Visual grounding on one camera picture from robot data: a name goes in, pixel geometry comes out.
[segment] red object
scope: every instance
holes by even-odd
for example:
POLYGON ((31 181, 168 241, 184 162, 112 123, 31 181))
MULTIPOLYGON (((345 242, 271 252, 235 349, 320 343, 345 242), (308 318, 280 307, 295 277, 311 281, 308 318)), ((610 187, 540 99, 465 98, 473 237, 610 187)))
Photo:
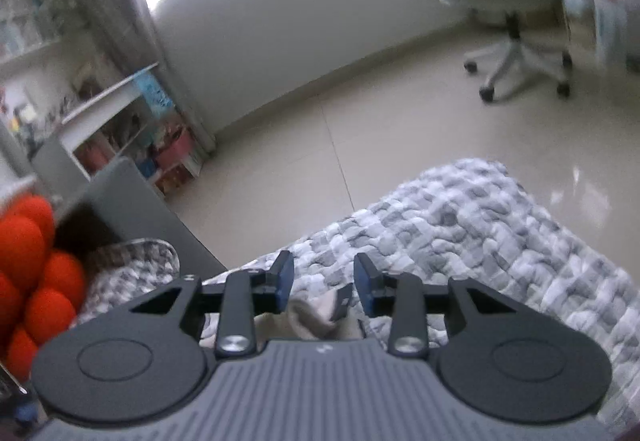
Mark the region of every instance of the red object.
POLYGON ((44 197, 25 196, 12 204, 6 215, 22 215, 30 218, 40 228, 40 233, 47 247, 53 246, 56 225, 53 220, 53 208, 44 197))
POLYGON ((191 150, 193 150, 193 140, 189 131, 182 127, 172 144, 158 154, 156 163, 162 170, 168 170, 180 162, 182 158, 188 156, 191 150))
POLYGON ((38 346, 25 331, 24 327, 15 328, 11 336, 6 354, 6 367, 18 380, 25 382, 29 379, 31 363, 38 352, 38 346))
POLYGON ((0 271, 23 294, 38 284, 47 248, 36 223, 21 215, 0 220, 0 271))
POLYGON ((0 271, 0 345, 5 343, 22 316, 24 298, 7 275, 0 271))
POLYGON ((66 331, 76 317, 74 305, 60 291, 44 287, 28 300, 24 310, 24 328, 37 345, 66 331))
POLYGON ((72 254, 54 249, 44 264, 40 287, 60 291, 78 311, 86 291, 82 264, 72 254))

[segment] chair caster wheel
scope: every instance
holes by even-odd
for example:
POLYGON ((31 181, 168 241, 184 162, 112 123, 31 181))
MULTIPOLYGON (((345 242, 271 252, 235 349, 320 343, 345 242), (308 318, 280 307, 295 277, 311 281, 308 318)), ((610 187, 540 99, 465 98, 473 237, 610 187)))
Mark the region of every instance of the chair caster wheel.
POLYGON ((493 87, 480 87, 480 98, 484 103, 491 103, 494 101, 494 92, 495 89, 493 87))
POLYGON ((478 72, 478 64, 473 61, 465 62, 465 70, 469 74, 476 74, 478 72))
POLYGON ((573 66, 574 61, 572 60, 571 55, 567 51, 562 52, 562 67, 565 69, 572 69, 573 66))
POLYGON ((558 88, 556 89, 556 91, 558 92, 558 96, 560 96, 560 98, 568 98, 571 94, 571 87, 569 86, 569 82, 562 82, 561 84, 558 84, 558 88))

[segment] gray and white woven blanket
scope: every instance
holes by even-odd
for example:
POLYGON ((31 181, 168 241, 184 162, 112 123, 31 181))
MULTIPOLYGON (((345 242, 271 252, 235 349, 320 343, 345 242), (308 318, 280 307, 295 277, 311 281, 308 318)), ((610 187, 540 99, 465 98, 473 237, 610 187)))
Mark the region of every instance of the gray and white woven blanket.
MULTIPOLYGON (((496 162, 465 159, 423 172, 366 210, 287 246, 295 259, 291 294, 311 298, 353 281, 353 257, 408 271, 428 283, 473 277, 596 340, 609 355, 613 383, 598 418, 619 433, 640 418, 640 296, 629 275, 591 249, 496 162)), ((278 252, 245 268, 268 269, 278 252)), ((207 283, 223 281, 227 274, 207 283)), ((366 319, 388 338, 390 319, 366 319)), ((203 338, 215 334, 208 317, 203 338)), ((447 342, 442 318, 429 318, 433 345, 447 342)))

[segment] gray sofa armrest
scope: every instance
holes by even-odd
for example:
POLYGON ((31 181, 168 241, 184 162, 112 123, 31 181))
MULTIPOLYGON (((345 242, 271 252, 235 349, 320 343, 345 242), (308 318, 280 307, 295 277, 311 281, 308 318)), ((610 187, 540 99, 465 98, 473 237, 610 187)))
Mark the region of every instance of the gray sofa armrest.
POLYGON ((80 258, 96 247, 148 238, 175 247, 182 275, 206 279, 225 271, 127 158, 98 172, 56 212, 56 246, 80 258))

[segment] chair base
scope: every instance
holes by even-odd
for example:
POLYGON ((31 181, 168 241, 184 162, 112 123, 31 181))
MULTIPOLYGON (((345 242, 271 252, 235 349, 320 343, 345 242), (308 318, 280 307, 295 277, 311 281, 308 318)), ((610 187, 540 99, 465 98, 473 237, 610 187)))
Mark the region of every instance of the chair base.
POLYGON ((495 82, 502 78, 514 64, 520 64, 526 69, 541 72, 558 82, 558 94, 568 97, 570 93, 568 77, 565 69, 572 66, 571 56, 564 46, 547 46, 540 44, 527 44, 520 39, 517 19, 507 17, 509 37, 500 43, 489 47, 465 53, 465 69, 471 74, 478 71, 476 60, 486 56, 498 55, 500 60, 495 69, 484 80, 480 88, 480 97, 483 101, 493 101, 495 82), (543 55, 557 53, 562 55, 562 65, 552 63, 543 55))

